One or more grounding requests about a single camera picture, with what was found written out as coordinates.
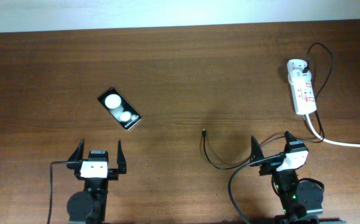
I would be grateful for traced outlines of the black smartphone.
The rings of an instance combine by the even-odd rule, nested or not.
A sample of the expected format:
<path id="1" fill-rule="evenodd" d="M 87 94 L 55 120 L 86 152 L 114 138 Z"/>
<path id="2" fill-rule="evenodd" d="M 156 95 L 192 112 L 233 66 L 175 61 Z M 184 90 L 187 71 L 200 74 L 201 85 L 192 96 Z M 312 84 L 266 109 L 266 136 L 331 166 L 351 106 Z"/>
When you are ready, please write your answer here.
<path id="1" fill-rule="evenodd" d="M 126 131 L 142 120 L 142 116 L 115 88 L 105 91 L 98 101 Z"/>

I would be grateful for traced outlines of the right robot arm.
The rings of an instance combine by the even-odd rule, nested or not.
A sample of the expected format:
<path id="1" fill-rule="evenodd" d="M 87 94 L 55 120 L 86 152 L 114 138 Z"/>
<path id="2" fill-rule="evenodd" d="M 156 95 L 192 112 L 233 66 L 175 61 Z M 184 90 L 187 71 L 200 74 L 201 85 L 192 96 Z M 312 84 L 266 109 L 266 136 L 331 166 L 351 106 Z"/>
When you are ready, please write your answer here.
<path id="1" fill-rule="evenodd" d="M 275 216 L 274 223 L 318 223 L 325 186 L 315 179 L 298 178 L 296 170 L 305 165 L 309 150 L 288 131 L 284 137 L 284 150 L 270 157 L 264 157 L 262 146 L 255 137 L 251 138 L 252 165 L 260 167 L 259 175 L 272 177 L 284 210 L 283 215 Z"/>

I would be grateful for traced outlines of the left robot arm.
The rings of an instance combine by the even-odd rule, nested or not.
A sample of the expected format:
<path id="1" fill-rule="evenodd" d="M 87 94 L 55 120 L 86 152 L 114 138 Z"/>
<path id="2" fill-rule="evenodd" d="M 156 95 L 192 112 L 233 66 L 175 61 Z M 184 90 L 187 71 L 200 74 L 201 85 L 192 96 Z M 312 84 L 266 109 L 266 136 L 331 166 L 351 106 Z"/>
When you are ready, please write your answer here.
<path id="1" fill-rule="evenodd" d="M 121 141 L 118 142 L 117 168 L 109 168 L 107 151 L 90 151 L 83 158 L 84 140 L 67 160 L 67 168 L 78 180 L 84 182 L 83 190 L 73 194 L 67 202 L 70 223 L 103 224 L 106 216 L 109 181 L 117 181 L 119 175 L 127 172 Z"/>

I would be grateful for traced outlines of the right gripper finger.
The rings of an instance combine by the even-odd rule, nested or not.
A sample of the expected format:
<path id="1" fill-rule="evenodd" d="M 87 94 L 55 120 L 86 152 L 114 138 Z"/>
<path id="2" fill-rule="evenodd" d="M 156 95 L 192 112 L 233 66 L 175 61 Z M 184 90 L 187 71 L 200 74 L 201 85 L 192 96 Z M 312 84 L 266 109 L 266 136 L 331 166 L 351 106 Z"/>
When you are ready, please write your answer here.
<path id="1" fill-rule="evenodd" d="M 260 144 L 258 143 L 257 139 L 252 136 L 251 137 L 251 155 L 250 155 L 250 163 L 251 167 L 258 166 L 258 161 L 262 160 L 264 158 L 262 149 L 260 147 Z"/>
<path id="2" fill-rule="evenodd" d="M 284 133 L 286 146 L 303 146 L 304 143 L 301 140 L 295 138 L 289 131 Z"/>

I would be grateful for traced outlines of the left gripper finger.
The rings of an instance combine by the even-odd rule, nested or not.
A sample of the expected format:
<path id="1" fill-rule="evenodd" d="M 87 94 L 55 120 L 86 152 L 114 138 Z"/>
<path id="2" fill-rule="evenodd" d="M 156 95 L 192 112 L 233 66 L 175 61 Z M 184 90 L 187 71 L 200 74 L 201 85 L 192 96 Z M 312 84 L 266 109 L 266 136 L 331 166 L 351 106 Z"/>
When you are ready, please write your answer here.
<path id="1" fill-rule="evenodd" d="M 119 174 L 127 173 L 127 162 L 122 151 L 121 140 L 118 141 L 117 165 Z"/>
<path id="2" fill-rule="evenodd" d="M 84 152 L 84 140 L 82 139 L 73 152 L 73 154 L 67 160 L 67 168 L 68 169 L 77 169 L 83 160 L 83 152 Z"/>

